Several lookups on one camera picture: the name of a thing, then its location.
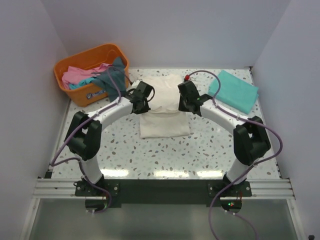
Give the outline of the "white t-shirt with red print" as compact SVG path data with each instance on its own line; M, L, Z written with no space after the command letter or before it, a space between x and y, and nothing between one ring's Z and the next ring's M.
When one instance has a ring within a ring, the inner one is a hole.
M148 103L150 110L139 118L140 137L171 138L191 133L186 112L179 111L180 93L178 85L183 82L179 74L146 76L143 82L155 89L154 98Z

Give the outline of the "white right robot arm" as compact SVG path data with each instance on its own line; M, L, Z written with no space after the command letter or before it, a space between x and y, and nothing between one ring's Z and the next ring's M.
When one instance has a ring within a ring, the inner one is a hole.
M200 95L195 84L186 81L178 86L180 94L178 110L189 112L211 120L233 136L233 152L235 160L223 176L223 192L230 197L240 190L247 174L244 173L271 148L271 143L261 118L237 116L224 107L214 105L208 94Z

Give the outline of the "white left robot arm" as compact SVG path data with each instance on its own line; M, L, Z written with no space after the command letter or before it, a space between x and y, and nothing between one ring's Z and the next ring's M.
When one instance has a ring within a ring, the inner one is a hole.
M154 96L154 87L138 81L106 106L89 113L79 111L74 114L64 144L80 158L80 170L87 181L85 189L92 196L99 196L104 190L100 181L104 176L97 160L103 130L127 115L147 113L149 101Z

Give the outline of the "dark teal t-shirt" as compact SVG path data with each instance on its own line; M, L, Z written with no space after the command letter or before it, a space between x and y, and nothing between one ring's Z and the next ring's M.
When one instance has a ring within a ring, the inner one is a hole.
M105 90L109 96L118 95L118 91L126 90L125 64L121 57L116 57L106 70L95 72L92 83Z

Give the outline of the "folded turquoise t-shirt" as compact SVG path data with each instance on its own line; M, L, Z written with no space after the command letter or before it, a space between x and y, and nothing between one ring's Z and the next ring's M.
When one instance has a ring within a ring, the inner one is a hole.
M217 76L220 80L220 90L215 98L248 115L259 97L259 88L225 70Z

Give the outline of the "orange plastic laundry basket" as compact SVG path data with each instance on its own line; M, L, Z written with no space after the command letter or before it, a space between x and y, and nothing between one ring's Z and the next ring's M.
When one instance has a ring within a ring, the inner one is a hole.
M111 64L120 57L124 63L124 72L129 73L130 61L123 51L114 43L106 43L69 56L57 62L53 68L59 88L79 107L86 107L108 96L107 92L93 83L77 89L67 89L62 81L63 74L69 67L90 70L100 67L101 64Z

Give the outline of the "light blue t-shirt in basket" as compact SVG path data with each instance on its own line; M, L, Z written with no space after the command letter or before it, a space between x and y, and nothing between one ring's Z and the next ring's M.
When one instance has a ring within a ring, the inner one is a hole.
M78 83L69 83L68 86L70 90L75 90L78 88L82 88L88 84L91 84L95 79L96 79L95 77L86 78L79 81Z

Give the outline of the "pink t-shirt in basket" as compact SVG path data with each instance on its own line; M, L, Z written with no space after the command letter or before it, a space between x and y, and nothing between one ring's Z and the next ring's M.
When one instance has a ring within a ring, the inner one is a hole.
M111 64L102 63L100 66L92 68L92 69L82 69L74 66L69 66L68 70L62 75L62 84L66 90L69 89L69 84L77 84L81 80L94 77L95 80L91 83L96 86L101 87L101 81L98 79L98 76L105 72Z

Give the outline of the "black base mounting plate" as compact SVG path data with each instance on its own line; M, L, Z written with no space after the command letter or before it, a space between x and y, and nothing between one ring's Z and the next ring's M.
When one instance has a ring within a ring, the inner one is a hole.
M225 183L222 179L106 179L98 183L111 198L84 179L73 185L74 195L85 197L87 209L101 210L109 200L112 208L120 208L123 204L209 206Z

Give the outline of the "aluminium frame rail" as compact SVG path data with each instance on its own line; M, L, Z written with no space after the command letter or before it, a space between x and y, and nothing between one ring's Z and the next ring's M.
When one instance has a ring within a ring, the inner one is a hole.
M112 197L134 195L164 197L201 196L212 198L218 193L217 179L108 179L106 186ZM76 179L38 179L32 196L43 199L101 199L103 193ZM222 199L271 199L292 200L295 198L288 179L250 179L238 186L225 190Z

